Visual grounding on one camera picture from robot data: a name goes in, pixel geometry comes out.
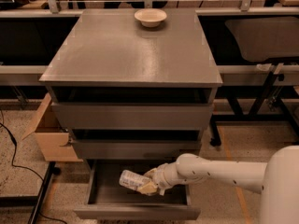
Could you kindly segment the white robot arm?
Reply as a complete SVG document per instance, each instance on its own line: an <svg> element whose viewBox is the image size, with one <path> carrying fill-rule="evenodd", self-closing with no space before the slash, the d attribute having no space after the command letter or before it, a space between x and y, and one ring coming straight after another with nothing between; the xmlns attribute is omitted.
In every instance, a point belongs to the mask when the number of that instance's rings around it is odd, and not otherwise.
<svg viewBox="0 0 299 224"><path fill-rule="evenodd" d="M146 176L150 182L137 189L143 194L217 179L261 195L260 224L299 224L299 146L284 147L268 162L211 161L183 154Z"/></svg>

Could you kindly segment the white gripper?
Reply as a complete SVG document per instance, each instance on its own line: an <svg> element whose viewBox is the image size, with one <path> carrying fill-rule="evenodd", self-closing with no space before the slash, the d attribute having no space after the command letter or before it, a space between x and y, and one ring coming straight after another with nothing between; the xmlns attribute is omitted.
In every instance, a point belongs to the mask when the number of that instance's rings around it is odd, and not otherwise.
<svg viewBox="0 0 299 224"><path fill-rule="evenodd" d="M151 195L158 190L158 193L164 196L167 189L173 188L178 183L178 172L174 163L162 164L147 171L144 176L152 178L155 184L151 181L143 183L137 188L141 194Z"/></svg>

